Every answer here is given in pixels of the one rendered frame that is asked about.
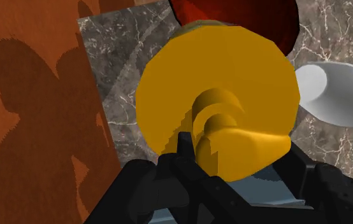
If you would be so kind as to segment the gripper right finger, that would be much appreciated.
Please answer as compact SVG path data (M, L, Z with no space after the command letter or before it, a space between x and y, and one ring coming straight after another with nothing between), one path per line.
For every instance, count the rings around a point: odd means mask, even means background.
M353 178L339 168L312 160L294 143L273 168L297 199L325 215L327 224L353 224Z

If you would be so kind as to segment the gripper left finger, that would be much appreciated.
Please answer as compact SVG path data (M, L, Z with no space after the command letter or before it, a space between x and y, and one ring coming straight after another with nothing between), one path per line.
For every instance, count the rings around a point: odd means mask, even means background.
M190 133L178 134L177 151L129 161L84 224L149 224L168 209L177 224L247 224L257 211L223 179L194 161Z

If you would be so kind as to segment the yellow round knobbed object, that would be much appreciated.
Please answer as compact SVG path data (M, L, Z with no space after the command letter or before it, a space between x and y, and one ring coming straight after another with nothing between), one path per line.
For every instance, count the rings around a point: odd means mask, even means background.
M147 63L136 120L157 154L189 132L196 162L225 181L270 165L290 147L299 90L274 42L239 26L203 24L171 38Z

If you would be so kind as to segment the white bowl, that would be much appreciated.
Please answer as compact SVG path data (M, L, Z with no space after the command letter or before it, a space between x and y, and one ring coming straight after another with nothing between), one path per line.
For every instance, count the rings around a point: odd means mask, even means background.
M299 105L318 120L353 127L353 64L310 62L296 70Z

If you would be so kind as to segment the dark red round bowl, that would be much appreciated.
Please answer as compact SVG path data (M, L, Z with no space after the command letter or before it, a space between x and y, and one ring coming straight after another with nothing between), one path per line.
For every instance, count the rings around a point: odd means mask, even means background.
M168 0L180 23L216 20L242 26L273 41L284 55L299 34L296 0Z

